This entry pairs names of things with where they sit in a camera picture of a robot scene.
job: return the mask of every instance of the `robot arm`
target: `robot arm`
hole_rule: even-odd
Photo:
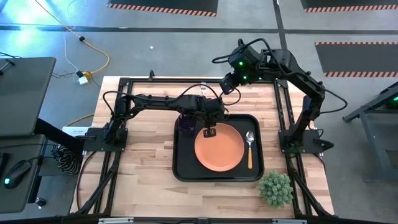
[[[263,41],[267,49],[256,52],[250,45]],[[295,57],[288,50],[271,50],[264,39],[257,39],[248,44],[243,44],[240,39],[238,47],[224,57],[222,62],[228,62],[234,72],[227,74],[220,80],[220,86],[224,94],[231,93],[237,86],[252,84],[259,80],[287,80],[302,90],[306,96],[303,99],[303,110],[297,122],[291,125],[285,135],[286,146],[302,146],[303,134],[311,121],[320,115],[320,108],[325,98],[325,87],[322,82],[317,82],[310,76],[310,72],[304,72],[298,65]]]
[[[224,104],[221,98],[206,98],[198,95],[181,95],[176,98],[152,95],[125,95],[115,102],[115,111],[111,121],[105,128],[105,141],[112,143],[118,140],[118,131],[124,129],[126,121],[134,118],[143,110],[169,110],[178,111],[180,114],[191,116],[205,124],[204,136],[206,138],[216,135],[217,121],[224,120]]]

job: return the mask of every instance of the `floor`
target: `floor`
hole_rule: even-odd
[[[40,2],[61,21],[73,25],[66,13],[70,1]],[[315,122],[325,129],[323,139],[335,143],[324,156],[335,213],[343,218],[397,222],[397,183],[362,181],[376,164],[360,121],[346,124],[341,119],[397,80],[326,78],[314,45],[319,41],[397,41],[398,23],[392,22],[398,21],[397,10],[306,13],[300,0],[219,0],[216,17],[201,17],[108,9],[106,3],[87,0],[85,5],[84,0],[77,0],[70,6],[76,30],[111,57],[109,66],[95,75],[99,84],[105,75],[148,75],[149,70],[164,76],[223,76],[230,68],[213,65],[210,60],[230,53],[238,38],[249,42],[263,37],[273,48],[286,45],[302,68],[349,102],[347,109],[320,116]],[[274,7],[280,14],[275,14]],[[65,60],[63,32],[57,21],[34,1],[8,1],[0,12],[0,27],[0,42],[5,43],[0,51],[21,57],[56,57],[55,72],[74,71]],[[79,69],[94,70],[105,62],[74,35],[66,37],[69,59]],[[93,113],[99,90],[94,83],[80,86],[72,78],[52,78],[40,117],[61,128]],[[327,95],[322,110],[340,106],[341,102]],[[87,119],[78,125],[90,124]],[[59,174],[54,164],[44,169]],[[48,200],[47,206],[39,210],[29,205],[22,213],[0,215],[0,220],[67,214],[75,181],[76,177],[66,175],[45,177],[39,195]]]

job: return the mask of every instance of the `wooden table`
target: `wooden table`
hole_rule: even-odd
[[[104,77],[93,120],[94,127],[103,127],[110,112],[102,94],[117,90],[120,77]],[[177,96],[191,83],[135,83],[133,94]],[[208,84],[221,93],[218,84]],[[261,127],[265,172],[277,170],[286,173],[284,156],[280,153],[277,131],[279,119],[274,87],[271,84],[241,86],[241,101],[227,108],[232,113],[255,116]],[[302,108],[303,93],[290,86],[295,118]],[[188,94],[201,94],[200,87]],[[210,90],[206,96],[213,97]],[[223,96],[232,103],[238,94]],[[114,106],[116,94],[107,100]],[[257,182],[181,182],[172,173],[174,122],[176,111],[147,110],[127,124],[129,129],[126,150],[122,154],[113,201],[112,216],[129,217],[211,217],[211,218],[293,218],[291,205],[282,209],[270,208],[259,196]],[[98,185],[104,153],[97,153],[89,161],[80,183],[81,204]],[[311,154],[303,154],[307,185],[326,211],[333,213],[331,198],[322,163]],[[107,189],[103,197],[104,208]],[[298,190],[300,208],[304,212],[303,197]],[[76,210],[73,203],[71,212]]]

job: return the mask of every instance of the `orange plate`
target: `orange plate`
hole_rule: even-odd
[[[238,165],[244,154],[242,136],[230,125],[217,123],[216,136],[203,137],[203,130],[195,140],[195,154],[207,169],[223,172]]]

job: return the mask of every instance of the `black mouse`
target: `black mouse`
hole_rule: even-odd
[[[30,170],[32,164],[29,161],[21,160],[17,162],[11,169],[7,172],[4,178],[4,186],[7,189],[16,188],[26,173]]]

